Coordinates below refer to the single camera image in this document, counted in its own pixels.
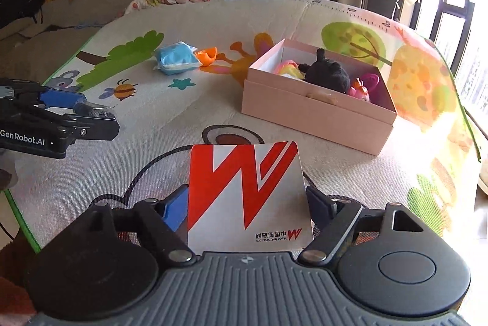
white card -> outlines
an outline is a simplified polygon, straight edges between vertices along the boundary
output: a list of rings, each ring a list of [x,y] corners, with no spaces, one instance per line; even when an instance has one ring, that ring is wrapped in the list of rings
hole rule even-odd
[[[293,251],[312,240],[295,142],[193,146],[188,245],[196,254]]]

play mat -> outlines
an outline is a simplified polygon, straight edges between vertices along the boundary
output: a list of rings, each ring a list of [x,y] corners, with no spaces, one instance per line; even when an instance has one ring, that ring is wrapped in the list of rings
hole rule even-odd
[[[378,157],[240,113],[247,68],[284,38],[380,68],[401,118]],[[156,71],[154,49],[177,41],[216,46],[219,61]],[[106,25],[47,84],[113,107],[120,134],[77,141],[63,160],[16,154],[7,196],[36,250],[92,203],[131,207],[188,183],[197,143],[294,140],[307,184],[372,208],[400,201],[445,238],[462,237],[472,214],[479,153],[450,70],[429,41],[371,12],[323,0],[160,6]]]

printed tree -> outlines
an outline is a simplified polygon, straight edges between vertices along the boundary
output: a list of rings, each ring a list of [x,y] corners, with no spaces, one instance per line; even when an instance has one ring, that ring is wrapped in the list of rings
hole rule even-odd
[[[93,70],[77,79],[77,83],[82,85],[81,92],[149,59],[163,38],[163,33],[157,33],[153,30],[143,37],[137,37],[135,40],[127,42],[127,44],[114,47],[108,52],[107,57],[83,51],[79,52],[77,54],[79,59],[95,65]]]
[[[334,22],[322,29],[322,41],[327,50],[361,60],[380,68],[385,59],[385,44],[371,28],[349,22]]]
[[[408,191],[408,208],[439,236],[442,236],[446,221],[439,208],[436,197],[440,198],[435,184],[423,175],[417,175],[420,189],[413,187]]]

circular button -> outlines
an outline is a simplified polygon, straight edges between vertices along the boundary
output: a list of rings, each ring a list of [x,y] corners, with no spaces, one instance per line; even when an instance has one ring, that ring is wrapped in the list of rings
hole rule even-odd
[[[380,271],[388,279],[400,284],[419,284],[435,273],[434,262],[416,252],[395,252],[385,255],[378,263]]]

orange toy piece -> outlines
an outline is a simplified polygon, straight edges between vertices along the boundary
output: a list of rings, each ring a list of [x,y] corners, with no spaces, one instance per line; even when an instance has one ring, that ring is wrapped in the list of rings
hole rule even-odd
[[[211,47],[208,49],[195,50],[193,54],[200,61],[202,66],[207,67],[215,61],[217,57],[217,48]]]
[[[347,92],[349,96],[355,97],[356,99],[368,101],[369,102],[369,93],[365,86],[363,86],[363,82],[356,78],[351,83],[351,87]]]

